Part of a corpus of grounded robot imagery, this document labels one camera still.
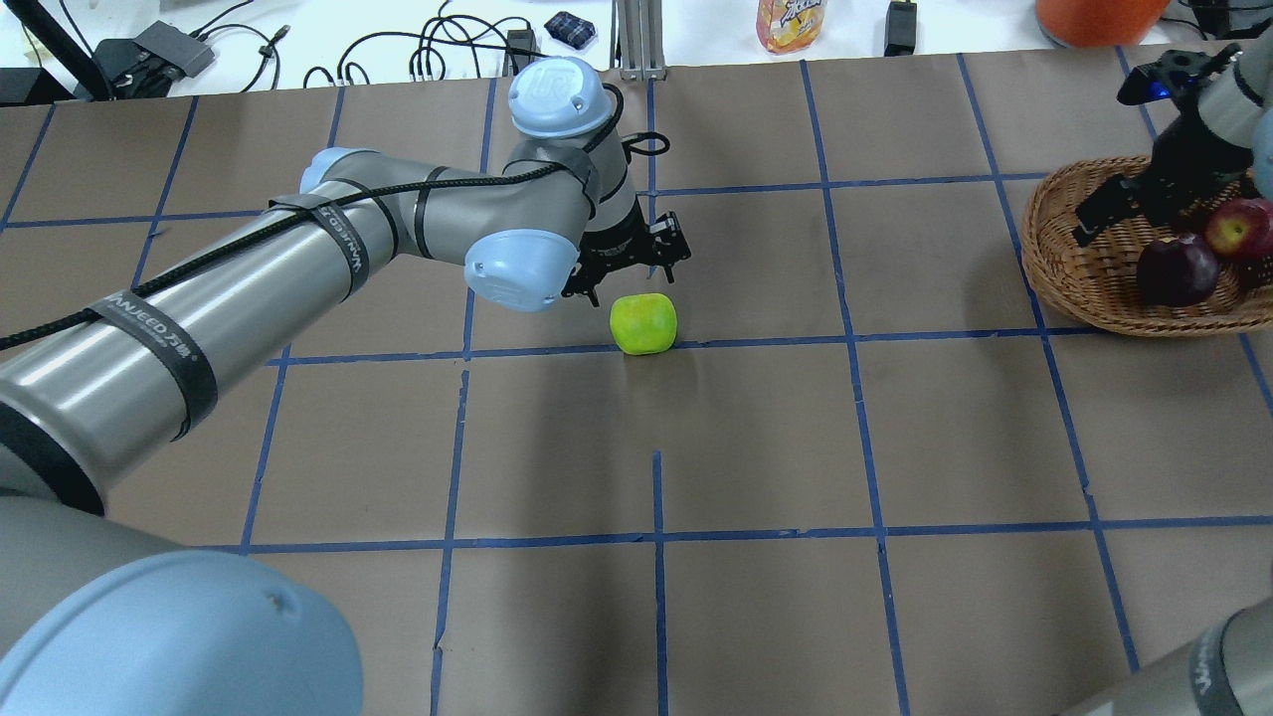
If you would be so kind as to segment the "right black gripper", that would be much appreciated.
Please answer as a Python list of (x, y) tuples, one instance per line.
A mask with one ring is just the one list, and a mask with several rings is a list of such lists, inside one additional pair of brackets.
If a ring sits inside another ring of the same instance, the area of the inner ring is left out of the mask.
[(1072, 237), (1087, 248), (1109, 228), (1142, 218), (1169, 226), (1192, 205), (1213, 197), (1253, 164), (1253, 149), (1206, 124), (1199, 110), (1183, 110), (1155, 141), (1150, 166), (1136, 176), (1113, 175), (1076, 208)]

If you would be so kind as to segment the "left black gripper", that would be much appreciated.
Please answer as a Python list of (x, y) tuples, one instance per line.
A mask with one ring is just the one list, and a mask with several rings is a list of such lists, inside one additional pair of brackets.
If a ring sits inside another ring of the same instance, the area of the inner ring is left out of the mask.
[(645, 265), (651, 271), (659, 270), (665, 282), (673, 284), (673, 268), (679, 262), (686, 262), (691, 255), (680, 218), (673, 210), (647, 223), (642, 209), (631, 209), (628, 217), (608, 231), (583, 236), (575, 268), (563, 285), (561, 297), (582, 297), (592, 307), (600, 307), (600, 282), (611, 271), (634, 265)]

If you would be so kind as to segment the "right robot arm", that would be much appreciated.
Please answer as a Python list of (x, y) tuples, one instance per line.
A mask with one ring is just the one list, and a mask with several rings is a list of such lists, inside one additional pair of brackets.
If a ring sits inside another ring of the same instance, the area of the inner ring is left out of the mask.
[(1074, 715), (1270, 712), (1270, 358), (1235, 335), (1058, 341), (1133, 671)]

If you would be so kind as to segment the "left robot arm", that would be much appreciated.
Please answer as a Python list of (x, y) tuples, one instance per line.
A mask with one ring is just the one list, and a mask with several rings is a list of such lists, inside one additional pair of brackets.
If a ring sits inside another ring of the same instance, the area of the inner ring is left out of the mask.
[(5, 715), (363, 711), (360, 648), (326, 598), (115, 524), (104, 494), (393, 259), (458, 265), (523, 313), (690, 259), (673, 213), (642, 215), (621, 90), (551, 56), (508, 104), (521, 141), (499, 175), (327, 148), (213, 248), (3, 339), (24, 348), (3, 364)]

